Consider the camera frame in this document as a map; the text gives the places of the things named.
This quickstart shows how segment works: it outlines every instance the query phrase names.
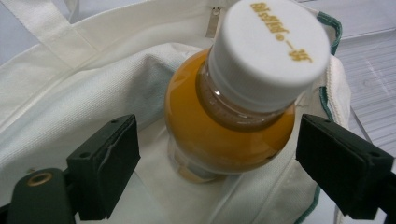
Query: canvas bag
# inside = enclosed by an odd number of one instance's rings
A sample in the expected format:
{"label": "canvas bag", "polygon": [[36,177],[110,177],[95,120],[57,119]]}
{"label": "canvas bag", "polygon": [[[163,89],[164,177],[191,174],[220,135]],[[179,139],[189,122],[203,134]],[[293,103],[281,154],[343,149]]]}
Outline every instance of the canvas bag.
{"label": "canvas bag", "polygon": [[[243,175],[193,185],[169,170],[163,95],[178,66],[213,43],[205,37],[212,8],[221,7],[223,15],[233,1],[147,1],[74,24],[51,1],[2,3],[39,43],[0,67],[0,205],[9,203],[18,179],[32,170],[64,169],[66,156],[101,126],[134,113],[142,154],[139,192],[161,215],[148,222],[151,214],[124,212],[109,222],[294,223],[309,213],[317,185],[294,159],[297,131],[303,113],[328,112],[347,126],[350,92],[335,57],[312,91],[297,100],[294,131],[278,157]],[[78,8],[78,1],[68,3]],[[327,25],[335,49],[340,31],[334,20],[310,10]],[[125,198],[128,212],[134,202]]]}

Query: bottle cap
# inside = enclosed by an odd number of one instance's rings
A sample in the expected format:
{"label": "bottle cap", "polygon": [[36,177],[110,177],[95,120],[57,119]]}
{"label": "bottle cap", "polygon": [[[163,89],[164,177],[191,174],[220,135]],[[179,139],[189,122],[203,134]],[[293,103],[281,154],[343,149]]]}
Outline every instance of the bottle cap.
{"label": "bottle cap", "polygon": [[305,8],[289,0],[244,0],[227,12],[208,69],[232,103],[272,112],[324,74],[329,58],[329,38]]}

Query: bag handle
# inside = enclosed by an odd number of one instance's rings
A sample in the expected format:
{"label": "bag handle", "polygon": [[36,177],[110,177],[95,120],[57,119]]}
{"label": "bag handle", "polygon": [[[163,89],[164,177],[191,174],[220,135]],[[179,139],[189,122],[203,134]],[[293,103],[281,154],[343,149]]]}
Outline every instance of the bag handle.
{"label": "bag handle", "polygon": [[79,14],[79,0],[64,0],[64,4],[70,12],[68,20],[72,23],[77,21]]}
{"label": "bag handle", "polygon": [[0,2],[39,42],[70,67],[78,67],[97,52],[74,29],[52,1],[0,0]]}

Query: white fabric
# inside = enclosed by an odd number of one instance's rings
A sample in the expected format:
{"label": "white fabric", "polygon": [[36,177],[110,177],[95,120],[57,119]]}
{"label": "white fabric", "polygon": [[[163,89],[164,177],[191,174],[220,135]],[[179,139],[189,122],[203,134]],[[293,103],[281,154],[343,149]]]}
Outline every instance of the white fabric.
{"label": "white fabric", "polygon": [[[50,0],[1,2],[40,43],[0,66],[0,205],[28,172],[65,168],[66,156],[90,135],[131,113],[140,130],[136,172],[146,186],[136,188],[148,197],[130,198],[130,181],[121,199],[125,212],[116,210],[109,223],[293,223],[312,203],[316,184],[294,159],[298,119],[285,150],[256,171],[194,185],[170,170],[161,120],[167,82],[184,60],[212,45],[205,38],[212,7],[224,12],[233,1],[147,1],[73,25]],[[336,66],[342,67],[335,63],[327,74],[332,102],[345,79],[332,78],[342,72]],[[332,102],[338,114],[349,109],[348,101]],[[297,108],[298,115],[323,113],[317,86]],[[128,213],[139,200],[152,205],[157,219]]]}
{"label": "white fabric", "polygon": [[351,92],[340,60],[332,57],[328,72],[338,74],[338,76],[327,76],[326,85],[334,121],[347,128],[350,110],[346,108],[350,106]]}
{"label": "white fabric", "polygon": [[79,0],[64,0],[64,3],[69,10],[68,20],[73,23],[78,19],[79,15]]}

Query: orange juice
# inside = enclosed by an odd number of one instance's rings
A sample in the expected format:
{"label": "orange juice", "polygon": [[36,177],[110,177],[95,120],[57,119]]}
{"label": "orange juice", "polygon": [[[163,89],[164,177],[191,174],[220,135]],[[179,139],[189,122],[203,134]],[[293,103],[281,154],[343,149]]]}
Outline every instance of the orange juice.
{"label": "orange juice", "polygon": [[165,120],[180,150],[176,153],[215,174],[239,174],[262,166],[286,145],[294,123],[294,105],[259,130],[224,127],[206,113],[198,98],[197,78],[207,53],[201,51],[184,62],[168,86]]}
{"label": "orange juice", "polygon": [[169,83],[165,119],[178,172],[205,182],[270,161],[290,138],[293,102],[329,58],[329,38],[305,8],[235,3],[210,51],[189,58]]}

